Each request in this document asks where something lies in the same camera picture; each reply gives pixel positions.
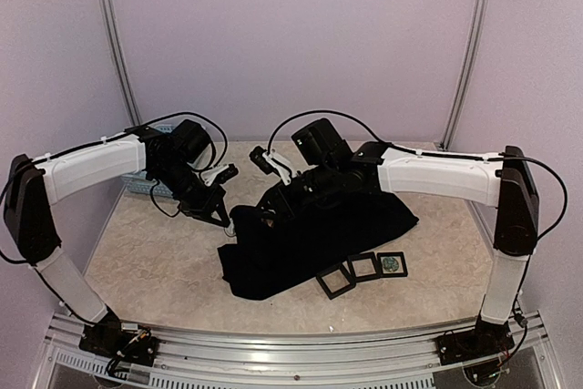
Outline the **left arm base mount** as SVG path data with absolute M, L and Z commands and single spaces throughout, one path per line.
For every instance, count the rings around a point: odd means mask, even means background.
M 136 322 L 121 321 L 108 307 L 96 322 L 80 318 L 84 323 L 79 348 L 107 357 L 105 373 L 118 377 L 123 363 L 152 367 L 159 349 L 159 339 L 151 329 Z

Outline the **green round brooch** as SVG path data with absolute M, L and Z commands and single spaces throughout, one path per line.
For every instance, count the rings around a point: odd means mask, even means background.
M 400 262 L 395 257 L 384 257 L 382 259 L 382 265 L 386 272 L 394 273 L 400 271 Z

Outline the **black garment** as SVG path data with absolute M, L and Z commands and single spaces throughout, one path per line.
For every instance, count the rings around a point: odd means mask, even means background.
M 311 206 L 272 224 L 259 208 L 230 212 L 237 242 L 218 248 L 222 279 L 239 298 L 263 301 L 405 235 L 419 219 L 394 194 L 353 194 L 329 208 Z

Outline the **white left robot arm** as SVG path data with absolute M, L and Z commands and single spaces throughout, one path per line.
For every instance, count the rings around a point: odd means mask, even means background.
M 232 164 L 195 169 L 210 148 L 207 131 L 186 120 L 171 132 L 134 127 L 60 153 L 11 159 L 2 195 L 4 222 L 20 254 L 17 263 L 29 266 L 78 319 L 95 325 L 90 338 L 107 356 L 121 355 L 128 338 L 103 321 L 108 305 L 84 276 L 79 261 L 95 249 L 67 241 L 82 230 L 103 228 L 112 209 L 81 203 L 99 189 L 120 189 L 125 174 L 145 172 L 170 190 L 178 214 L 227 227 L 223 185 L 238 171 Z

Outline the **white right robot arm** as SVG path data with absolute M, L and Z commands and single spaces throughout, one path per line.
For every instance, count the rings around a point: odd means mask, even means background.
M 478 220 L 496 212 L 490 229 L 493 264 L 479 318 L 465 346 L 484 356 L 498 345 L 522 289 L 527 265 L 538 243 L 538 193 L 530 159 L 517 147 L 503 152 L 455 154 L 366 142 L 351 151 L 344 142 L 331 146 L 299 139 L 297 147 L 311 169 L 299 172 L 273 149 L 257 147 L 251 160 L 280 183 L 263 203 L 280 217 L 294 217 L 320 200 L 353 193 L 416 193 L 463 200 Z

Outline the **front aluminium rail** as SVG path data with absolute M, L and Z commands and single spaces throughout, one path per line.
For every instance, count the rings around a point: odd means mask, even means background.
M 154 327 L 152 366 L 106 373 L 79 350 L 82 324 L 57 314 L 41 347 L 34 388 L 473 388 L 482 360 L 442 365 L 436 338 L 470 320 L 369 333 L 267 335 Z

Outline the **light blue plastic basket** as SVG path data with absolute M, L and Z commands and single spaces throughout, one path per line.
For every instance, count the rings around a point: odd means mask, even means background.
M 168 199 L 172 198 L 172 192 L 166 185 L 163 183 L 156 185 L 155 180 L 148 180 L 146 178 L 146 171 L 124 174 L 121 176 L 121 179 L 124 182 L 127 191 L 131 193 L 148 195 L 152 190 L 152 193 L 155 196 Z

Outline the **right aluminium corner post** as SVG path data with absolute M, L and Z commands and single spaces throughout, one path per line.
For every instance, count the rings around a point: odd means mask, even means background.
M 442 150 L 449 150 L 452 147 L 455 133 L 462 117 L 477 59 L 484 21 L 486 19 L 487 5 L 488 0 L 474 1 L 472 19 L 469 26 L 462 66 L 455 87 L 454 100 L 445 125 L 445 133 L 439 143 Z

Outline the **middle black square frame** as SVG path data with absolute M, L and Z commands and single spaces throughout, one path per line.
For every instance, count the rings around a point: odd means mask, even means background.
M 349 273 L 356 282 L 368 282 L 381 277 L 376 255 L 374 252 L 354 254 L 347 259 Z

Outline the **right black square frame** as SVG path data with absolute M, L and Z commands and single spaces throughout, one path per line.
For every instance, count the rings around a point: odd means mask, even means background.
M 402 251 L 377 252 L 376 257 L 382 278 L 406 278 L 408 276 L 408 269 Z

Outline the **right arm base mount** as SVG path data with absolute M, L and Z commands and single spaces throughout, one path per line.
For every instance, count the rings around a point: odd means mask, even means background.
M 513 312 L 511 319 L 524 330 L 518 343 L 514 342 L 509 322 L 497 325 L 485 322 L 481 317 L 471 329 L 447 331 L 438 336 L 435 344 L 440 364 L 467 362 L 498 353 L 506 355 L 500 365 L 506 364 L 520 350 L 528 331 L 527 317 L 522 312 Z

